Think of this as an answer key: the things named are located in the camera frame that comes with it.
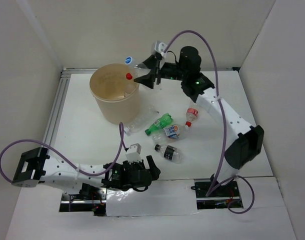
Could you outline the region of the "clear bottle blue white cap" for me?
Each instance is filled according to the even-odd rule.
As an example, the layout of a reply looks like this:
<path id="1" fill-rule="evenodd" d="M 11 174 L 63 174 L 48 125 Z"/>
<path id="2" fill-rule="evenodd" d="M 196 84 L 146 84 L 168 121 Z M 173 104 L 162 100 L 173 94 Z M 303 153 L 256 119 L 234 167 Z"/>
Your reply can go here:
<path id="1" fill-rule="evenodd" d="M 127 56 L 124 63 L 128 67 L 128 72 L 125 75 L 127 80 L 134 80 L 150 72 L 142 62 L 138 62 L 132 56 Z"/>

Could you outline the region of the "clear bottle blue white label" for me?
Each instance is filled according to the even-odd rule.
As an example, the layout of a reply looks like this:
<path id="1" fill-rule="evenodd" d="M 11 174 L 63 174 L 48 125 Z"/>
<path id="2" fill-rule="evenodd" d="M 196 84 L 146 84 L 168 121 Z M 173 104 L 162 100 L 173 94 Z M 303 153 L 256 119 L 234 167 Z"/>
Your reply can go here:
<path id="1" fill-rule="evenodd" d="M 189 129 L 190 127 L 186 124 L 173 124 L 153 132 L 151 138 L 155 144 L 171 143 L 184 139 Z"/>

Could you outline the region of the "beige round plastic bin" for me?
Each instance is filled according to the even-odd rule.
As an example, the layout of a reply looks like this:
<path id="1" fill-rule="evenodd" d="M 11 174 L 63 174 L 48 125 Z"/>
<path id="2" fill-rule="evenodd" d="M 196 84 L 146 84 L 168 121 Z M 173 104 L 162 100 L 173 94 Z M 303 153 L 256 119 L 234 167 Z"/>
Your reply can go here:
<path id="1" fill-rule="evenodd" d="M 125 64 L 108 64 L 98 68 L 89 81 L 90 92 L 101 113 L 107 121 L 115 125 L 132 121 L 141 108 L 138 83 L 134 82 L 135 90 L 124 97 L 128 70 Z"/>

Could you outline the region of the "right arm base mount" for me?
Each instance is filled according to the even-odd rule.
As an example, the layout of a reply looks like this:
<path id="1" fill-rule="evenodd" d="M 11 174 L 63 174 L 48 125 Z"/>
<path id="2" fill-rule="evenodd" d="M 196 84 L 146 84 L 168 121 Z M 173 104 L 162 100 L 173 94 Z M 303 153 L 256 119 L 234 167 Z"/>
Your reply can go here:
<path id="1" fill-rule="evenodd" d="M 190 187 L 195 193 L 198 210 L 226 209 L 229 203 L 231 203 L 231 208 L 243 208 L 240 191 L 235 180 L 219 186 L 209 196 L 206 196 L 210 186 L 211 180 L 206 179 L 195 180 Z"/>

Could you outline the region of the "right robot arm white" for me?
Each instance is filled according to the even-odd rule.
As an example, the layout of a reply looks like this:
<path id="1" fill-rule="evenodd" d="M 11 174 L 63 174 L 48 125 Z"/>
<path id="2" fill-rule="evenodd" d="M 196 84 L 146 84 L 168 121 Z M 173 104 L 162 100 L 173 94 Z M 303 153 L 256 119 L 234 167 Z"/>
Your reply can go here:
<path id="1" fill-rule="evenodd" d="M 201 72 L 201 56 L 192 46 L 180 50 L 179 61 L 165 62 L 166 54 L 154 51 L 146 60 L 132 63 L 139 73 L 135 82 L 153 89 L 161 79 L 181 82 L 181 89 L 194 103 L 204 109 L 223 128 L 224 149 L 220 155 L 218 169 L 211 177 L 211 192 L 222 196 L 228 190 L 227 182 L 240 169 L 261 153 L 264 130 L 243 119 L 218 93 L 217 88 Z"/>

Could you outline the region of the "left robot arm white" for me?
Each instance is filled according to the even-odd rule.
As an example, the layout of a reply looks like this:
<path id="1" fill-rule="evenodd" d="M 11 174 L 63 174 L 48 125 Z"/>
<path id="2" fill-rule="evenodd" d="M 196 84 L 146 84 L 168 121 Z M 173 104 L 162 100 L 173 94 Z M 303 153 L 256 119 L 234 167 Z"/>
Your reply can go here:
<path id="1" fill-rule="evenodd" d="M 64 160 L 48 155 L 47 148 L 38 147 L 21 154 L 11 184 L 22 188 L 34 188 L 43 184 L 75 195 L 81 200 L 91 195 L 91 187 L 113 191 L 144 191 L 159 179 L 161 173 L 152 156 L 148 155 L 146 159 L 148 168 L 143 160 L 128 159 L 121 164 L 114 163 L 112 168 L 107 163 L 80 164 L 74 169 Z"/>

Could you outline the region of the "green plastic bottle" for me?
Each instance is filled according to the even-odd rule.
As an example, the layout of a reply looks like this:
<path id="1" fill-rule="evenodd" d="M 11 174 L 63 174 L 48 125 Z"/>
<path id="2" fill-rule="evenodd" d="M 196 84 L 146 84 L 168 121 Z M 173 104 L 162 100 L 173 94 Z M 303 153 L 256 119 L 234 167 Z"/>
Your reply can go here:
<path id="1" fill-rule="evenodd" d="M 173 123 L 173 118 L 169 113 L 165 113 L 160 118 L 158 118 L 149 128 L 144 132 L 147 136 L 150 136 L 153 132 L 163 129 Z"/>

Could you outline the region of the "clear bottle red label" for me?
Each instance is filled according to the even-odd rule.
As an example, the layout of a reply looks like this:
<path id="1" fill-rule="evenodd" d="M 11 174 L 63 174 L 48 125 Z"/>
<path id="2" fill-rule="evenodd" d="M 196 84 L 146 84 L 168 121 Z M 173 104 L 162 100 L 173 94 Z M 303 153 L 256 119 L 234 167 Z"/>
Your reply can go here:
<path id="1" fill-rule="evenodd" d="M 136 85 L 133 81 L 133 76 L 131 73 L 125 75 L 126 83 L 124 86 L 124 97 L 129 96 L 136 89 Z"/>

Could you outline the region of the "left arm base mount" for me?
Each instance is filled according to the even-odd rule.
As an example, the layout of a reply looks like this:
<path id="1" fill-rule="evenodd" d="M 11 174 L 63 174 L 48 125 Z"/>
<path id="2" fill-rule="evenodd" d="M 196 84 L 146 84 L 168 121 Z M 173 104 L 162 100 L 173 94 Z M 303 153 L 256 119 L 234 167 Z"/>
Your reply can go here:
<path id="1" fill-rule="evenodd" d="M 63 192 L 59 205 L 60 213 L 92 213 L 97 217 L 106 217 L 107 190 L 82 184 L 78 194 Z"/>

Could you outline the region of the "aluminium frame rail left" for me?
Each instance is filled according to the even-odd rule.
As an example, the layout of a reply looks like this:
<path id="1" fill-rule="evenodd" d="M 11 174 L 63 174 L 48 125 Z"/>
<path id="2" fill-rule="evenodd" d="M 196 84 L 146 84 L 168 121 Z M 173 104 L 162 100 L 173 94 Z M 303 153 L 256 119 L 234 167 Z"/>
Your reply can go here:
<path id="1" fill-rule="evenodd" d="M 54 101 L 52 104 L 52 108 L 50 111 L 50 115 L 48 118 L 48 123 L 44 132 L 42 142 L 53 146 L 56 141 L 57 132 L 60 124 L 60 119 L 62 115 L 62 111 L 64 108 L 66 95 L 68 92 L 68 87 L 70 83 L 71 74 L 68 73 L 66 69 L 61 72 L 61 76 L 59 79 L 59 84 L 56 90 L 56 94 L 54 97 Z"/>

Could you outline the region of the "small bottle red label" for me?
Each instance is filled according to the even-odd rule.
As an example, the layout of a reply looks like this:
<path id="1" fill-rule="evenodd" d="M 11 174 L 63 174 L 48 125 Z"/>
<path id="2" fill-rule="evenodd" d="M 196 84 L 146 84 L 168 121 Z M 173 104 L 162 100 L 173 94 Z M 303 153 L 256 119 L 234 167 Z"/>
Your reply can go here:
<path id="1" fill-rule="evenodd" d="M 186 111 L 186 122 L 185 125 L 190 128 L 192 123 L 196 121 L 199 117 L 201 108 L 193 101 L 190 101 L 189 106 Z"/>

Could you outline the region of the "clear bottle black label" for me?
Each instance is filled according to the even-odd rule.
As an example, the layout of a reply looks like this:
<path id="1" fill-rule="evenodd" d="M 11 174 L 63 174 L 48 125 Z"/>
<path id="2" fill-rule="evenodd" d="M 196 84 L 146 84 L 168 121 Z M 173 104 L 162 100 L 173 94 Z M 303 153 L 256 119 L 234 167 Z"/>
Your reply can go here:
<path id="1" fill-rule="evenodd" d="M 175 163 L 180 164 L 182 162 L 183 154 L 182 152 L 171 145 L 156 144 L 154 150 L 159 153 L 164 159 Z"/>

